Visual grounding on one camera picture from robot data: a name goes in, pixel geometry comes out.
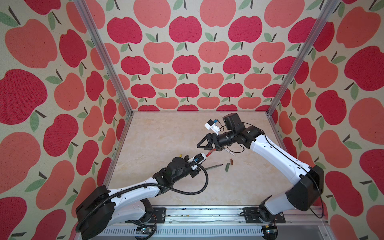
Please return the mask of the green pen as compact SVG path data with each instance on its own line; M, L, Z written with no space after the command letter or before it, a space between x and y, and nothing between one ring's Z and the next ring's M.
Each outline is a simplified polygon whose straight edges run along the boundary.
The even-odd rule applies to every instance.
M223 164L210 166L210 167L207 167L207 168L205 168L205 169L206 169L206 170L211 170L211 169L215 169L215 168L218 168L218 167L221 167L221 166L223 166Z

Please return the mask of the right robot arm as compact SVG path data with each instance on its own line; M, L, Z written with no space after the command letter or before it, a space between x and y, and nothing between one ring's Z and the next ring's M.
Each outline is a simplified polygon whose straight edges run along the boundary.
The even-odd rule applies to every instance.
M287 191L266 198L259 204L259 218L271 222L287 210L308 211L321 198L324 191L324 170L293 157L270 140L260 128L244 123L237 113L223 117L227 132L221 133L217 120L209 120L205 127L213 133L207 134L197 148L206 151L222 151L232 144L251 150L275 166L293 185Z

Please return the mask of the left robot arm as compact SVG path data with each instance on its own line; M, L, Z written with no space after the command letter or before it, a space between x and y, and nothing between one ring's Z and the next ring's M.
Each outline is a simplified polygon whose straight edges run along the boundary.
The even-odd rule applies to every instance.
M169 191L187 196L202 193L209 182L208 173L202 166L206 158L204 153L191 159L175 157L167 167L139 184L112 190L105 185L96 188L76 208L76 232L81 233L82 239L89 240L114 223L145 222L153 213L149 199ZM186 192L174 188L175 182L187 176L194 178L200 172L205 174L205 184L200 190Z

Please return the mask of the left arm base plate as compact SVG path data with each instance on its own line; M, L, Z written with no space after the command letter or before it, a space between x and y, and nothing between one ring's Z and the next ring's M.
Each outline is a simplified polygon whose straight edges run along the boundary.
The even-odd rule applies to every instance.
M148 199L133 203L124 210L124 222L137 225L164 224L167 209L154 207Z

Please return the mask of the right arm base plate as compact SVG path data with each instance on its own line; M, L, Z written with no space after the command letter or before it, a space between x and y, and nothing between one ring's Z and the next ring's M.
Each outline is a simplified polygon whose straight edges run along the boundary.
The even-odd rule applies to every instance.
M247 224L284 224L286 219L283 213L277 215L270 214L267 210L255 208L243 208L243 211L239 214L244 217Z

